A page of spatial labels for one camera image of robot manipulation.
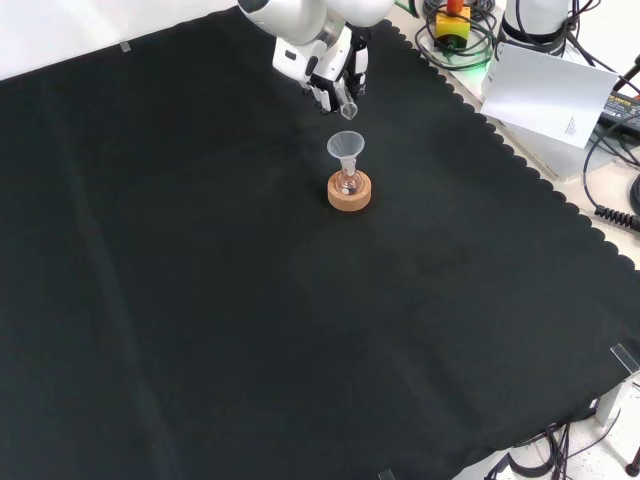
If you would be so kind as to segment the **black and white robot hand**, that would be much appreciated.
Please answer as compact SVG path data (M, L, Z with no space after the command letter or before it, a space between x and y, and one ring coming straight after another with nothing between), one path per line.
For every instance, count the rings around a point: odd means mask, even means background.
M314 39L306 45L277 38L272 64L311 94L318 108L338 112L347 120L357 115L356 101L366 87L368 48L349 25L336 38Z

